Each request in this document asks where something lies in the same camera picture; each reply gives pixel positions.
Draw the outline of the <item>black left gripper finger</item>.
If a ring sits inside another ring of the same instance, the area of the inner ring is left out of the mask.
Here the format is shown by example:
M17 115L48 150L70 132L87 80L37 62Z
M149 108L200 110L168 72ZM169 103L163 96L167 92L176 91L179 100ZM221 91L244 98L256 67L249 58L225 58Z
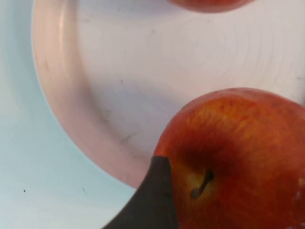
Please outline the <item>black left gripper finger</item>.
M177 229L171 165L167 157L153 156L145 179L106 229Z

